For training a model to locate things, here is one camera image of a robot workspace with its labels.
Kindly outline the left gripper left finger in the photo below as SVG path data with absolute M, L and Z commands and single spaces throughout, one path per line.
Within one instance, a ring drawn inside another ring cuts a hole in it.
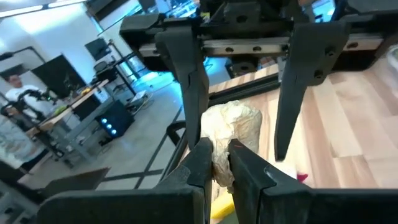
M 39 208 L 38 223 L 208 223 L 213 145 L 202 138 L 152 189 L 63 192 Z

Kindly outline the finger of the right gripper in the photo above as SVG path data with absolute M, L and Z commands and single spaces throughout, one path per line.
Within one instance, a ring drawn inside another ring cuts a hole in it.
M 174 27 L 155 35 L 155 45 L 182 91 L 188 146 L 200 139 L 201 115 L 208 108 L 209 79 L 197 35 L 190 26 Z
M 345 22 L 294 26 L 280 84 L 274 136 L 276 161 L 283 161 L 287 155 L 306 89 L 325 80 L 342 53 L 349 33 L 350 25 Z

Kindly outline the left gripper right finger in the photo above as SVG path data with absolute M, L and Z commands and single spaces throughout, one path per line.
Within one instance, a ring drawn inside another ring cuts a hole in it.
M 397 224 L 396 189 L 313 189 L 237 139 L 228 150 L 241 223 Z

